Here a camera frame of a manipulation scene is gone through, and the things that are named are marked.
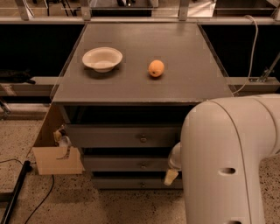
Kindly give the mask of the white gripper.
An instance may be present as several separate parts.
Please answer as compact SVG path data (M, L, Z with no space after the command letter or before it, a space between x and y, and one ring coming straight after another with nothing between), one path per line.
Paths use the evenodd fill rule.
M168 165L171 169L166 171L164 184L170 186L181 170L181 145L177 143L171 150L168 157Z

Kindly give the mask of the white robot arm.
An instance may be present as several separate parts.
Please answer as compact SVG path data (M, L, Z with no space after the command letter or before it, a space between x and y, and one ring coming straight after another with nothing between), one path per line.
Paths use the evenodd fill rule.
M187 224L265 224L260 162L279 150L279 94L204 101L184 120L164 182L182 172Z

